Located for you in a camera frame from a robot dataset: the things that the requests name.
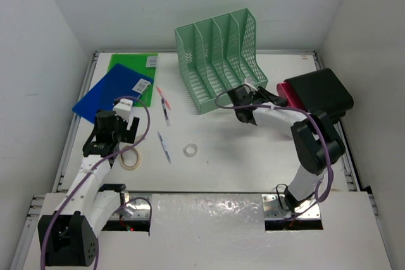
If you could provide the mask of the pink drawer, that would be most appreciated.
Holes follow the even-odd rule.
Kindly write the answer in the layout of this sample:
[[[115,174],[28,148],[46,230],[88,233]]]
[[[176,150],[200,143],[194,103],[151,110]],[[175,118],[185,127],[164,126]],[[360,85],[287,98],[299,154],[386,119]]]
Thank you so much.
[[[278,83],[277,86],[278,95],[287,100],[287,105],[297,109],[307,110],[298,94],[288,82]]]

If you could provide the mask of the beige masking tape roll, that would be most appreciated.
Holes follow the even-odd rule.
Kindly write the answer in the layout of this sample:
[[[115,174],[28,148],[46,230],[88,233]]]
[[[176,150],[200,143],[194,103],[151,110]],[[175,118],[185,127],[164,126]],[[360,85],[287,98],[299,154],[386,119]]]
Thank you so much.
[[[125,146],[119,160],[123,169],[133,171],[141,164],[141,154],[135,147]]]

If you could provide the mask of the black drawer box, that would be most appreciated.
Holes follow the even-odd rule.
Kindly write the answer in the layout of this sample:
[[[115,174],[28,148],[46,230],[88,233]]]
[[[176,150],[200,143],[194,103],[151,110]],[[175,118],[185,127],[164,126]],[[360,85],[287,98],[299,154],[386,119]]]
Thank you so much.
[[[307,112],[323,111],[333,123],[354,106],[351,94],[329,68],[288,78],[283,82],[293,87]]]

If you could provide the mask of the clear tape roll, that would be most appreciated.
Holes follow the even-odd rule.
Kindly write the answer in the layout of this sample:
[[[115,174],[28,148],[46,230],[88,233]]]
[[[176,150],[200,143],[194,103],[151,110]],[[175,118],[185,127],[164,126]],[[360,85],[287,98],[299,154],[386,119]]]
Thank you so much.
[[[183,152],[187,157],[194,157],[198,153],[198,146],[196,144],[187,144]]]

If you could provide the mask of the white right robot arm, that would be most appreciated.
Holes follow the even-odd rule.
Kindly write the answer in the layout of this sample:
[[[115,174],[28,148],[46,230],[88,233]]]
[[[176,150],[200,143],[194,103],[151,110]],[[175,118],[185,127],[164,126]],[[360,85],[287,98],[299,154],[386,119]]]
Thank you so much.
[[[325,175],[328,179],[333,178],[332,164],[346,152],[327,113],[308,113],[288,105],[286,98],[246,83],[229,90],[227,95],[239,121],[274,127],[294,141],[300,166],[294,179],[285,187],[281,206],[294,212],[312,196],[326,199],[332,182],[328,182],[324,194],[319,196],[321,180]]]

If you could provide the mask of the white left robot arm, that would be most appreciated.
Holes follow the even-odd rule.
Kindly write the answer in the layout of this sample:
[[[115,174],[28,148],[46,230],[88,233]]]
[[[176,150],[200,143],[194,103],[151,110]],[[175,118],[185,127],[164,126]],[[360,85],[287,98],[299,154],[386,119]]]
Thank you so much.
[[[96,266],[98,236],[122,204],[124,185],[103,180],[120,154],[121,143],[137,143],[137,117],[114,110],[99,110],[83,146],[80,169],[63,201],[52,214],[40,217],[37,231],[40,268]]]

